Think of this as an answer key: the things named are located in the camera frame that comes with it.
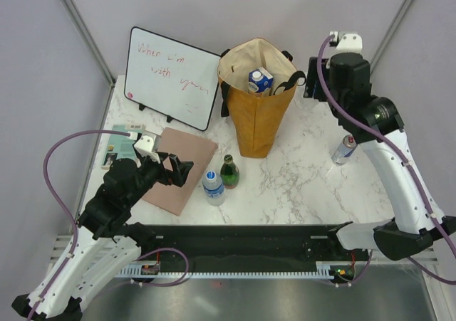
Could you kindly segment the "blue white drink carton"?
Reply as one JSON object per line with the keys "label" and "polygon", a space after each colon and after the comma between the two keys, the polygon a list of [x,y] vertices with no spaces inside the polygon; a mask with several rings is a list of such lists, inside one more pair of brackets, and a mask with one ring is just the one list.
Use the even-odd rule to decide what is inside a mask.
{"label": "blue white drink carton", "polygon": [[270,96],[273,82],[273,75],[264,67],[259,67],[249,73],[247,92],[257,98]]}

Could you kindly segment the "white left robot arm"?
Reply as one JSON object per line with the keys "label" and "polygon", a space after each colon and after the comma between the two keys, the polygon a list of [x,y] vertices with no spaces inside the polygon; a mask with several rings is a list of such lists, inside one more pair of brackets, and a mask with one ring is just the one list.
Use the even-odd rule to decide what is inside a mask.
{"label": "white left robot arm", "polygon": [[76,229],[52,271],[12,308],[27,320],[80,320],[100,290],[127,264],[154,256],[153,232],[128,225],[131,208],[156,184],[182,187],[193,167],[173,154],[139,162],[117,159],[75,223]]}

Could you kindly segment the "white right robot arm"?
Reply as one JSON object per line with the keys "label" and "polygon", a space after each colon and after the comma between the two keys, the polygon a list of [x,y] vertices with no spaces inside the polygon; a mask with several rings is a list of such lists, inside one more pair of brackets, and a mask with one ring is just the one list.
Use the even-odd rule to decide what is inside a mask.
{"label": "white right robot arm", "polygon": [[422,198],[409,169],[414,167],[404,123],[397,107],[371,92],[370,64],[358,53],[309,59],[305,93],[325,102],[325,83],[333,99],[357,122],[336,108],[338,124],[368,156],[387,192],[394,217],[380,223],[345,223],[326,242],[330,257],[340,260],[352,249],[374,248],[392,261],[424,251],[444,235],[455,233],[455,217],[445,215],[430,195]]}

